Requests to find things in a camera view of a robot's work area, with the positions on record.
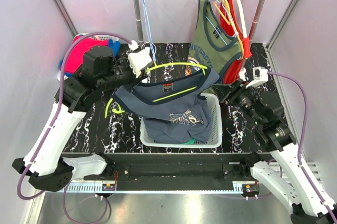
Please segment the navy blue tank top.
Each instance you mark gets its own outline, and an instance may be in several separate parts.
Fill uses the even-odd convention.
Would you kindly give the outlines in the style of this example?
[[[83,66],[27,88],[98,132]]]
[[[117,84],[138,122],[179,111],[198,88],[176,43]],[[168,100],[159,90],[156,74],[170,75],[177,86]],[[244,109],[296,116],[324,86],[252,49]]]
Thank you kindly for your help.
[[[212,118],[201,93],[219,80],[213,69],[199,70],[182,78],[140,83],[131,90],[120,87],[113,100],[143,119],[148,135],[160,144],[182,144],[195,138],[207,142]]]

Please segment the olive green tank top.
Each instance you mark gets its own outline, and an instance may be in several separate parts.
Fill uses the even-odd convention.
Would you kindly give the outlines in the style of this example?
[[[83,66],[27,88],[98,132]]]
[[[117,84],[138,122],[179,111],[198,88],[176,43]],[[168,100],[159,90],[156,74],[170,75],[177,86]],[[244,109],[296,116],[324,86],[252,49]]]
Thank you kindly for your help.
[[[211,9],[211,3],[206,0],[197,0],[198,14],[196,28],[192,42],[189,45],[189,54],[185,74],[190,75],[200,70],[197,65],[212,68],[219,74],[220,83],[223,84],[227,58],[225,51],[234,40],[220,26]]]

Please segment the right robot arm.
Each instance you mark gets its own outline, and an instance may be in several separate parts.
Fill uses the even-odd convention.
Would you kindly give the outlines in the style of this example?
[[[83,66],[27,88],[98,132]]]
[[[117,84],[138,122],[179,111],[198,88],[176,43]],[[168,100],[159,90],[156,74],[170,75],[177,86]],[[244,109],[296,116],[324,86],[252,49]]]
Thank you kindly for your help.
[[[267,161],[253,152],[241,159],[240,176],[255,179],[288,210],[292,223],[336,223],[336,202],[327,195],[301,156],[300,146],[283,119],[284,108],[276,93],[257,91],[238,80],[212,85],[219,101],[238,106],[255,124],[258,142],[285,172],[285,181]]]

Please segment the light blue wire hanger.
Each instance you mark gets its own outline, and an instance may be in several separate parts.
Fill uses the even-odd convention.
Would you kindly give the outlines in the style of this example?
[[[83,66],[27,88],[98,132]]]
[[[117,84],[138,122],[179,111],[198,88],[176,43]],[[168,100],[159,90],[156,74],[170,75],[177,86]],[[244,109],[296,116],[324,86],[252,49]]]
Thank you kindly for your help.
[[[150,25],[150,19],[148,16],[146,0],[142,0],[142,2],[143,2],[143,12],[144,12],[144,18],[145,18],[145,28],[146,28],[148,44],[150,46],[150,51],[152,53],[153,63],[156,66],[156,47],[154,43],[152,42],[151,25]]]

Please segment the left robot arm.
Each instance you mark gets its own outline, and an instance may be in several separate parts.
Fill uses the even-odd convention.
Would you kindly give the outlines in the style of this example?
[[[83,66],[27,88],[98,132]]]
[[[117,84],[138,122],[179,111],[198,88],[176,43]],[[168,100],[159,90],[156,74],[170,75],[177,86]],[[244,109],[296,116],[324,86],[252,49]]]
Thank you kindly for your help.
[[[83,55],[76,72],[64,80],[55,95],[52,113],[31,151],[13,161],[13,168],[41,191],[57,192],[71,180],[96,175],[110,179],[114,162],[103,153],[85,157],[61,156],[72,132],[101,94],[119,87],[130,89],[141,82],[153,64],[145,47],[115,57],[112,49],[94,46]]]

